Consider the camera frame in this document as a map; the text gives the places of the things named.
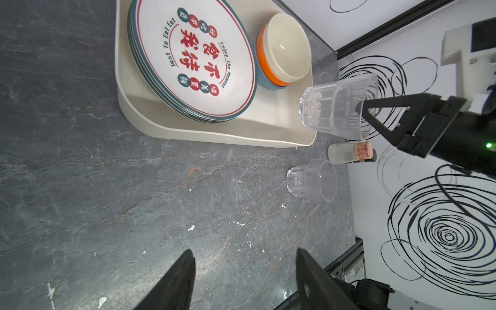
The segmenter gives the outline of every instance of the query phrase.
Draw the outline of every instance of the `bowl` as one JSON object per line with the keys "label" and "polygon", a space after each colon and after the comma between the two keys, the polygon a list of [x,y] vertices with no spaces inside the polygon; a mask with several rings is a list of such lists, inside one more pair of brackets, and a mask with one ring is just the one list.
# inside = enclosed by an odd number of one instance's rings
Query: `bowl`
{"label": "bowl", "polygon": [[258,40],[259,37],[261,38],[261,36],[262,36],[262,34],[261,34],[261,32],[259,32],[258,35],[257,35],[257,37],[256,37],[256,39],[255,39],[255,42],[253,43],[253,46],[254,46],[254,48],[253,48],[253,59],[255,60],[255,69],[257,71],[257,73],[256,73],[257,82],[258,82],[258,84],[260,86],[262,86],[263,88],[265,88],[267,90],[284,89],[286,86],[288,86],[287,84],[284,85],[284,86],[275,85],[274,83],[272,83],[267,78],[267,76],[265,75],[264,71],[260,67],[260,63],[259,63],[259,60],[258,60],[258,54],[257,54],[257,48],[256,48],[256,42],[257,42],[257,40]]}
{"label": "bowl", "polygon": [[293,83],[310,70],[308,37],[298,21],[288,14],[279,13],[270,19],[262,30],[261,45],[268,66],[278,80]]}
{"label": "bowl", "polygon": [[257,35],[255,40],[255,50],[258,55],[258,64],[260,66],[260,70],[264,73],[265,77],[275,86],[287,86],[290,83],[286,83],[281,81],[271,69],[267,57],[265,56],[265,52],[263,50],[263,33],[266,25],[262,28],[262,30]]}

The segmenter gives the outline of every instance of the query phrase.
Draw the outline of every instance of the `stain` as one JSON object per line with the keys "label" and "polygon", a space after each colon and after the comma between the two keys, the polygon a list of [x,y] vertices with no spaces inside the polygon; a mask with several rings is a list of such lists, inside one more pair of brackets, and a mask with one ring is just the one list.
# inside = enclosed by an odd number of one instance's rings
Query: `stain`
{"label": "stain", "polygon": [[200,168],[195,167],[195,166],[190,166],[189,167],[189,176],[192,176],[193,173],[195,173],[195,172],[201,172]]}

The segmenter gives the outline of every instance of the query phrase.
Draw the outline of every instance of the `marble countertop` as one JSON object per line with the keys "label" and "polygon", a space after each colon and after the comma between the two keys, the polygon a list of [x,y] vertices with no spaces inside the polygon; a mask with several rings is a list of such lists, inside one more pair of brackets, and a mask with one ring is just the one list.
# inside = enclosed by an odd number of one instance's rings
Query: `marble countertop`
{"label": "marble countertop", "polygon": [[[348,170],[332,203],[288,193],[289,168],[341,141],[274,149],[151,138],[122,115],[113,0],[11,1],[1,26],[0,304],[131,310],[190,248],[191,309],[272,309],[295,257],[355,242]],[[337,77],[309,32],[314,83]]]}

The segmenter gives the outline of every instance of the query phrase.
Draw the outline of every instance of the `small glass bottle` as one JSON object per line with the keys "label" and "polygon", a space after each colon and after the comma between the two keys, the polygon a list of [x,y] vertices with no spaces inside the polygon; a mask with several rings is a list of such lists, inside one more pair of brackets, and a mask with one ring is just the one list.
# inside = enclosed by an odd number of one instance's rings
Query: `small glass bottle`
{"label": "small glass bottle", "polygon": [[337,143],[327,148],[327,158],[334,164],[346,164],[373,160],[374,151],[370,142]]}

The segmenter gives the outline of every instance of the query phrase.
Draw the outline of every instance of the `clear plastic cup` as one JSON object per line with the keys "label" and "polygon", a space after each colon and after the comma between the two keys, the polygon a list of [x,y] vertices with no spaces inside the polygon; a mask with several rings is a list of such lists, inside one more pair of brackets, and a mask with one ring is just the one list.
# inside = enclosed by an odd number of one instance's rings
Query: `clear plastic cup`
{"label": "clear plastic cup", "polygon": [[364,141],[372,126],[362,118],[363,102],[377,98],[378,86],[377,75],[362,74],[307,88],[300,100],[303,126]]}
{"label": "clear plastic cup", "polygon": [[288,191],[299,197],[331,202],[337,192],[337,176],[328,161],[291,168],[286,175]]}

